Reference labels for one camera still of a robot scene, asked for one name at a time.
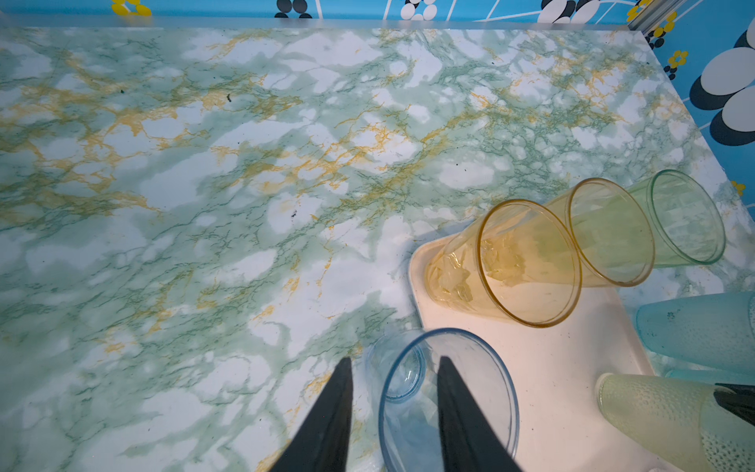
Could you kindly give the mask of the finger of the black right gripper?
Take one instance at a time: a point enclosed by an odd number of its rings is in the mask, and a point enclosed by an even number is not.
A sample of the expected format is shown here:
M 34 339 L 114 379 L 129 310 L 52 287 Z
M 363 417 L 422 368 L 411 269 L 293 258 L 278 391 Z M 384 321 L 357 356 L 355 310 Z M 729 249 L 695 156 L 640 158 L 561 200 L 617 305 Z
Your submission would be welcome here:
M 717 403 L 742 421 L 755 426 L 755 397 L 753 385 L 716 383 L 714 397 Z

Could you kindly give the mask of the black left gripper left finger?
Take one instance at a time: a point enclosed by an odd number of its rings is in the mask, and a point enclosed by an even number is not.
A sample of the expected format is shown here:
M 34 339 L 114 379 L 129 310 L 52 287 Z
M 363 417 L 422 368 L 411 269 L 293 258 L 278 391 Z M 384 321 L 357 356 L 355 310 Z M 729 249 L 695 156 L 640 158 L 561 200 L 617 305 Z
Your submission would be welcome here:
M 345 471 L 352 402 L 352 362 L 344 357 L 271 471 Z

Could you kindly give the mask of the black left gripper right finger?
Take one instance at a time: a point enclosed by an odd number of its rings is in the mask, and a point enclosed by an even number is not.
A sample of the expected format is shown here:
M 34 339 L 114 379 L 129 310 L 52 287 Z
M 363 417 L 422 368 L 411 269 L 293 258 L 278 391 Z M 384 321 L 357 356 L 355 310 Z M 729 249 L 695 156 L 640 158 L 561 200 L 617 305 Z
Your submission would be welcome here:
M 438 369 L 438 414 L 444 470 L 521 471 L 447 356 Z

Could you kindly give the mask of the frosted light green glass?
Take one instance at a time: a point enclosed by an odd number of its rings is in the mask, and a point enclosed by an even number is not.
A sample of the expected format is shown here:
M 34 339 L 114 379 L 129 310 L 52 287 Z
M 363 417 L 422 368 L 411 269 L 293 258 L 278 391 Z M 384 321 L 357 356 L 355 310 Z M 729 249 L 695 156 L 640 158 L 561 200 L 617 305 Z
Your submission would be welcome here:
M 715 383 L 604 374 L 596 397 L 604 418 L 682 471 L 752 471 L 754 426 L 723 409 Z

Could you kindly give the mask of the teal clear glass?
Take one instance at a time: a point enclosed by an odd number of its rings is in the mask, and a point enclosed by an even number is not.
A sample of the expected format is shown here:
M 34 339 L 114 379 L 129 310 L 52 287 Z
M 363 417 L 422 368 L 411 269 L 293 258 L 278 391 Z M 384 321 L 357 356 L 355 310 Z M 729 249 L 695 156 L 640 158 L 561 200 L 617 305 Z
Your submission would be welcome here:
M 516 454 L 518 400 L 499 354 L 467 330 L 407 330 L 380 338 L 367 357 L 371 403 L 388 471 L 442 470 L 436 391 L 442 357 L 458 369 L 501 445 Z

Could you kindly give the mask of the green clear glass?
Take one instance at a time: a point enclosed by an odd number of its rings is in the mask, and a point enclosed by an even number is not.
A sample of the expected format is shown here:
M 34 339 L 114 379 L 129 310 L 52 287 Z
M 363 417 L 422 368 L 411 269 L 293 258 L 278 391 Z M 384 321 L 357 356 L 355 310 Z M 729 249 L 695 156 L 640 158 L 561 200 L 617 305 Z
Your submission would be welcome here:
M 709 194 L 690 176 L 664 169 L 628 192 L 650 221 L 656 267 L 707 266 L 723 257 L 722 217 Z

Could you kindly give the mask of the yellow glass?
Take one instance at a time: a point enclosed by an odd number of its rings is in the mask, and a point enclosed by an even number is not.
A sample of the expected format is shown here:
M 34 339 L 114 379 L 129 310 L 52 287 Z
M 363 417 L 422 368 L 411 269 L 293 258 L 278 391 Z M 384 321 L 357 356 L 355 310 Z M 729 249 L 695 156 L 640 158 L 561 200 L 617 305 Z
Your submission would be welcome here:
M 585 287 L 633 287 L 654 269 L 650 222 L 635 198 L 604 178 L 588 178 L 546 204 L 572 236 Z
M 582 265 L 573 237 L 551 210 L 514 199 L 442 244 L 426 265 L 424 285 L 442 306 L 550 328 L 575 310 Z

